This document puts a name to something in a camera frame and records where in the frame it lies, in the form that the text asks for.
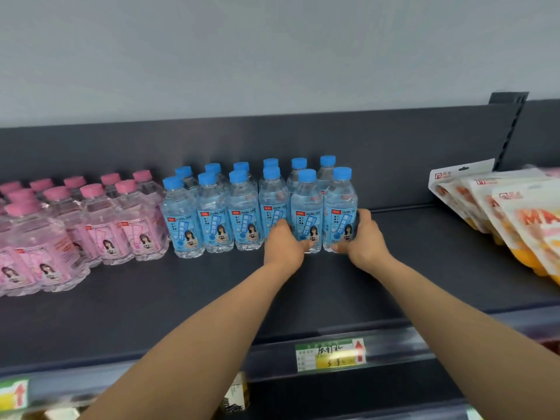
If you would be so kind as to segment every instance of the wall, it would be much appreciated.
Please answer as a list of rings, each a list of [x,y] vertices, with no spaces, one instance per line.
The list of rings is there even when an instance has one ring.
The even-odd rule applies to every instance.
[[[0,126],[560,97],[560,0],[1,0]]]

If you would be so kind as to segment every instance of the person's left arm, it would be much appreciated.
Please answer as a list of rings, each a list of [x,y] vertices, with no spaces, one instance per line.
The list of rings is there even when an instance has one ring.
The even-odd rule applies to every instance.
[[[80,419],[209,419],[239,372],[272,299],[309,246],[279,221],[270,230],[262,267],[165,336]]]

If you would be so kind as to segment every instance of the plastic bottle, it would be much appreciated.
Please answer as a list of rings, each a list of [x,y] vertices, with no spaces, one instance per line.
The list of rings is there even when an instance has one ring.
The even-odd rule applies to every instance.
[[[280,219],[290,222],[290,193],[288,187],[280,176],[280,168],[269,166],[263,169],[264,181],[260,186],[259,204],[260,217],[264,229],[264,237],[267,238],[270,229]]]
[[[256,178],[251,175],[249,172],[248,162],[235,162],[234,163],[234,171],[245,171],[247,173],[247,178],[249,183],[253,184],[256,191],[259,191],[259,184],[256,181]]]
[[[228,252],[234,247],[234,235],[227,214],[226,195],[213,172],[200,174],[198,182],[198,218],[206,250],[208,253]]]
[[[217,162],[207,163],[204,166],[204,169],[206,170],[206,172],[212,172],[216,175],[216,183],[218,183],[218,187],[220,187],[223,194],[227,194],[230,182],[224,176],[224,174],[222,174],[222,166]]]
[[[321,250],[323,194],[317,188],[314,169],[302,169],[298,179],[291,198],[293,235],[297,240],[312,240],[314,245],[307,253],[317,253]]]
[[[21,185],[21,183],[19,181],[11,181],[9,183],[4,183],[4,184],[0,185],[0,193],[2,193],[4,195],[4,200],[9,202],[8,195],[12,191],[20,190],[22,188],[23,188],[23,186]]]
[[[158,205],[150,195],[140,192],[134,180],[116,183],[120,196],[116,202],[122,209],[118,218],[137,261],[151,261],[165,255],[169,248],[167,227]]]
[[[37,293],[41,284],[33,277],[20,255],[8,243],[12,223],[7,215],[0,217],[0,296],[24,296]]]
[[[84,206],[90,217],[86,230],[97,245],[103,263],[119,265],[134,258],[118,219],[120,208],[105,194],[103,186],[99,183],[88,184],[80,191],[86,198]]]
[[[270,168],[270,167],[274,168],[274,167],[278,166],[278,159],[276,159],[276,158],[266,158],[264,161],[262,161],[262,163],[263,163],[263,167],[262,167],[263,175],[259,178],[259,188],[264,183],[264,169],[265,168]],[[280,176],[280,180],[284,184],[286,184],[286,181],[284,180],[284,178],[282,178],[282,176]]]
[[[164,201],[165,189],[153,180],[149,169],[136,171],[132,176],[138,183],[138,190],[148,196],[153,203],[159,205]]]
[[[248,180],[247,171],[230,172],[230,191],[226,204],[239,250],[255,250],[262,246],[264,234],[260,222],[259,194],[255,183]]]
[[[323,247],[333,252],[333,243],[350,241],[356,235],[358,195],[350,183],[352,169],[336,167],[324,196]]]
[[[290,172],[290,175],[286,180],[286,186],[288,187],[290,196],[292,196],[293,192],[296,190],[298,184],[298,174],[300,173],[300,170],[305,168],[307,168],[307,159],[305,158],[292,159],[292,172]]]
[[[46,202],[46,197],[43,192],[54,187],[54,183],[50,178],[43,178],[42,180],[32,181],[29,186],[35,192],[37,199],[40,202]]]
[[[332,170],[334,169],[334,164],[337,162],[337,157],[333,155],[321,156],[321,167],[317,172],[317,188],[321,190],[321,193],[325,194],[326,188],[332,181]]]
[[[74,200],[78,202],[83,202],[85,200],[80,191],[80,187],[84,187],[86,184],[86,179],[81,175],[64,179],[64,185],[68,187],[70,194]]]
[[[64,186],[53,187],[45,190],[45,197],[50,201],[49,216],[64,223],[68,237],[88,267],[94,268],[101,264],[99,250],[86,230],[88,214],[80,202],[72,198],[70,189]]]
[[[204,236],[198,221],[197,199],[193,196],[193,189],[187,190],[184,178],[180,176],[165,178],[164,186],[167,195],[161,210],[175,254],[180,258],[197,258],[204,253]]]
[[[198,180],[192,174],[192,168],[190,166],[181,166],[180,168],[175,168],[175,173],[183,179],[186,190],[192,197],[196,198],[198,196]]]
[[[12,191],[8,194],[8,200],[11,203],[33,202],[37,201],[37,194],[32,189],[19,189]],[[46,202],[39,202],[42,209],[47,209],[49,204]]]
[[[102,175],[101,177],[101,182],[105,187],[105,194],[111,199],[119,197],[119,192],[116,190],[115,184],[120,181],[120,175],[117,172],[113,172],[111,174]]]
[[[40,211],[38,202],[6,206],[12,219],[11,247],[46,292],[73,289],[90,273],[61,221]]]

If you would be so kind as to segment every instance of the blue bottle cap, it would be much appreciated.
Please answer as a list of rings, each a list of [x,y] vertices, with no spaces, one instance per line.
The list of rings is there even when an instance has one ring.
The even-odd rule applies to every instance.
[[[329,166],[334,166],[337,162],[337,157],[333,155],[321,156],[321,166],[328,168]]]
[[[352,168],[346,166],[337,166],[333,169],[332,177],[334,180],[349,180],[352,178]]]
[[[176,175],[164,178],[165,190],[177,190],[183,187],[183,179]]]
[[[230,172],[230,181],[232,183],[243,183],[247,181],[247,171],[244,169],[235,169]]]
[[[248,167],[248,162],[235,162],[234,163],[234,171],[248,171],[249,167]]]
[[[204,169],[206,170],[206,172],[213,172],[216,175],[222,172],[222,166],[218,162],[207,163],[204,166]]]
[[[307,159],[305,158],[294,158],[292,159],[293,169],[303,169],[307,168]]]
[[[270,166],[278,166],[278,159],[276,158],[266,158],[263,163],[263,168],[268,168]]]
[[[314,169],[302,169],[297,177],[300,183],[313,183],[317,179],[317,172]]]
[[[280,178],[280,168],[277,166],[268,166],[263,169],[263,174],[265,180],[276,180]]]
[[[175,168],[175,173],[178,177],[187,178],[193,175],[192,170],[190,166],[181,166],[180,168]]]
[[[202,174],[198,174],[198,182],[203,186],[215,184],[216,175],[213,172],[203,172]]]

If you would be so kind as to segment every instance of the blue-capped bottle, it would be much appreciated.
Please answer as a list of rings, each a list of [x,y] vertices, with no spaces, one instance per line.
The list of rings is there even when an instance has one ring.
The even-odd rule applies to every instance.
[[[291,197],[293,235],[297,240],[311,240],[314,244],[307,253],[321,250],[323,229],[323,193],[317,188],[314,169],[302,169],[298,186]]]
[[[226,204],[239,250],[255,250],[262,246],[264,235],[260,222],[259,197],[243,169],[230,172],[230,190]]]
[[[198,182],[198,219],[202,227],[204,246],[209,253],[228,252],[234,248],[234,234],[227,214],[226,195],[218,186],[213,172],[200,174]]]
[[[265,239],[270,229],[281,219],[290,222],[290,193],[280,176],[280,168],[269,166],[263,169],[264,181],[260,186],[259,204],[260,217]]]
[[[175,254],[180,258],[197,258],[204,253],[197,199],[184,187],[184,181],[179,176],[165,178],[164,187],[167,194],[161,203],[161,211]]]
[[[266,158],[264,161],[262,161],[263,163],[263,174],[262,176],[259,178],[259,188],[264,184],[264,169],[265,168],[274,168],[276,166],[278,166],[278,159],[276,158]],[[284,180],[284,178],[282,178],[282,176],[280,176],[280,181],[282,181],[284,184],[286,184],[286,181]]]
[[[286,180],[286,186],[288,187],[288,191],[290,195],[296,190],[298,184],[298,174],[302,169],[307,168],[307,159],[305,158],[294,158],[292,159],[292,172],[288,176]]]
[[[252,176],[251,173],[249,172],[248,162],[235,162],[234,163],[234,171],[245,171],[245,172],[247,172],[247,178],[249,180],[249,183],[253,184],[255,186],[255,189],[257,191],[259,191],[259,185],[256,181],[256,178],[254,176]]]
[[[183,180],[186,190],[196,198],[198,196],[198,180],[192,174],[192,170],[190,166],[181,166],[175,168],[175,175]]]
[[[222,191],[223,194],[227,194],[228,188],[230,186],[230,182],[227,180],[226,176],[222,174],[222,166],[217,162],[207,163],[204,166],[204,170],[206,172],[211,172],[216,175],[216,183],[218,183],[218,187],[220,187],[220,190]]]
[[[323,214],[323,247],[329,252],[333,252],[334,243],[354,239],[358,208],[358,195],[350,183],[352,169],[336,167],[332,177],[325,191]]]
[[[317,187],[321,193],[325,194],[326,188],[332,181],[332,170],[337,162],[337,157],[333,155],[321,156],[321,167],[317,172]]]

